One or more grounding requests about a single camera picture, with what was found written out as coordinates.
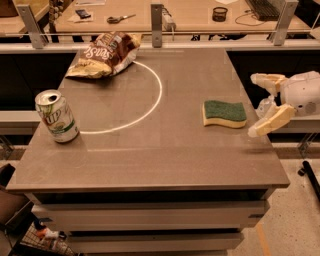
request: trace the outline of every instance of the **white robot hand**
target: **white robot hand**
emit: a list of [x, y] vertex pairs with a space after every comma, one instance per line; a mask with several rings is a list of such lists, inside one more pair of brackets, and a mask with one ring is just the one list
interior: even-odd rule
[[250, 137], [275, 131], [289, 123], [295, 115], [308, 116], [320, 113], [320, 74], [315, 71], [298, 74], [289, 79], [278, 74], [253, 74], [251, 80], [273, 96], [280, 92], [282, 105], [277, 107], [273, 101], [274, 97], [269, 96], [268, 99], [262, 100], [257, 111], [258, 115], [260, 111], [261, 119], [249, 128]]

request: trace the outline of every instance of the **white curved line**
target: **white curved line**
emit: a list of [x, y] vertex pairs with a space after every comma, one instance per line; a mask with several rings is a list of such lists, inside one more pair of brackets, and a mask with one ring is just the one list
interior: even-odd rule
[[134, 121], [131, 122], [131, 123], [128, 123], [128, 124], [125, 124], [125, 125], [122, 125], [122, 126], [119, 126], [119, 127], [115, 127], [115, 128], [109, 129], [109, 130], [92, 131], [92, 132], [89, 132], [89, 131], [80, 131], [81, 134], [103, 134], [103, 133], [110, 133], [110, 132], [114, 132], [114, 131], [118, 131], [118, 130], [127, 128], [127, 127], [132, 126], [132, 125], [134, 125], [134, 124], [142, 121], [143, 119], [145, 119], [145, 118], [146, 118], [148, 115], [150, 115], [150, 114], [153, 112], [153, 110], [155, 110], [155, 108], [159, 105], [160, 99], [161, 99], [161, 97], [162, 97], [162, 83], [161, 83], [161, 80], [160, 80], [159, 76], [156, 74], [156, 72], [155, 72], [153, 69], [149, 68], [148, 66], [146, 66], [146, 65], [144, 65], [144, 64], [142, 64], [142, 63], [140, 63], [140, 62], [137, 62], [137, 61], [134, 61], [134, 63], [136, 63], [136, 64], [138, 64], [138, 65], [140, 65], [140, 66], [148, 69], [148, 70], [157, 78], [158, 83], [159, 83], [159, 89], [160, 89], [160, 91], [159, 91], [159, 96], [158, 96], [158, 99], [157, 99], [156, 103], [153, 105], [153, 107], [152, 107], [147, 113], [145, 113], [142, 117], [134, 120]]

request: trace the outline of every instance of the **soda can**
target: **soda can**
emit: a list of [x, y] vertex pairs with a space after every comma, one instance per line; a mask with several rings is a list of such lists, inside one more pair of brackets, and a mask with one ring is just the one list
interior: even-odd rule
[[56, 142], [74, 139], [78, 127], [66, 98], [57, 90], [46, 90], [35, 98], [36, 110]]

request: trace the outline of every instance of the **background table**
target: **background table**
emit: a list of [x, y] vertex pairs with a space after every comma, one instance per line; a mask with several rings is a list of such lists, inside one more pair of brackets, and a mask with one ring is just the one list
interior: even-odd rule
[[[49, 0], [15, 0], [14, 3], [16, 5], [30, 4], [36, 21], [39, 21], [49, 11]], [[0, 37], [22, 36], [26, 32], [25, 25], [20, 16], [0, 18]]]
[[[101, 6], [75, 6], [71, 4], [56, 22], [57, 33], [101, 33], [105, 31], [150, 32], [151, 31], [151, 0], [108, 0]], [[245, 0], [238, 0], [229, 5], [223, 5], [215, 0], [163, 0], [162, 4], [172, 14], [176, 24], [176, 32], [212, 32], [212, 33], [270, 33], [274, 31], [275, 21], [261, 25], [260, 21], [251, 15], [238, 20], [235, 19], [245, 14], [250, 8]], [[217, 6], [228, 8], [225, 22], [212, 20], [212, 9]], [[93, 16], [92, 22], [74, 23], [68, 21], [75, 14], [76, 9], [84, 8]], [[120, 24], [108, 24], [109, 16], [136, 14], [135, 17], [122, 21]], [[301, 33], [310, 28], [294, 16], [289, 26], [289, 32]]]

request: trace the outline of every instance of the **crumpled bag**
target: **crumpled bag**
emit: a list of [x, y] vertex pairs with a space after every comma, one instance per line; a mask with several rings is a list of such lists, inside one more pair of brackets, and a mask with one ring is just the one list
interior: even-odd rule
[[97, 79], [118, 74], [136, 59], [141, 37], [141, 34], [124, 32], [99, 35], [80, 53], [78, 62], [68, 69], [66, 77]]

